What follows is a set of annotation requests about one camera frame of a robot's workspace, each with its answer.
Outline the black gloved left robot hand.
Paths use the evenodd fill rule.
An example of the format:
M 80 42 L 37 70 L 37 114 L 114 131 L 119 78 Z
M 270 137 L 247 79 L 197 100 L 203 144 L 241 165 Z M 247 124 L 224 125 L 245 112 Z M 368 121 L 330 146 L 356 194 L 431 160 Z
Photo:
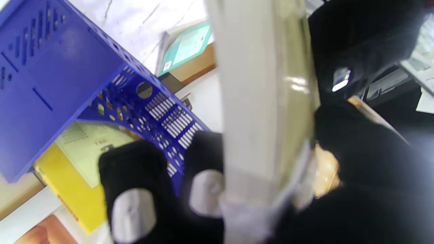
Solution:
M 409 59 L 432 0 L 331 0 L 308 18 L 321 104 L 343 101 Z

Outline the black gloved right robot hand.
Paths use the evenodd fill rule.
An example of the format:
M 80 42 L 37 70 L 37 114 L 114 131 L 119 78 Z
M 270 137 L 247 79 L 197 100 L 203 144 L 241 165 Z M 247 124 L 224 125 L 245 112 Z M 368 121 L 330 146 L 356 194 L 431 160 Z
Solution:
M 316 139 L 338 161 L 341 185 L 278 219 L 272 244 L 432 244 L 433 162 L 347 101 L 316 111 Z M 220 133 L 199 131 L 185 154 L 183 198 L 163 152 L 144 140 L 99 158 L 115 244 L 223 244 L 224 221 L 189 208 L 191 183 L 223 173 Z

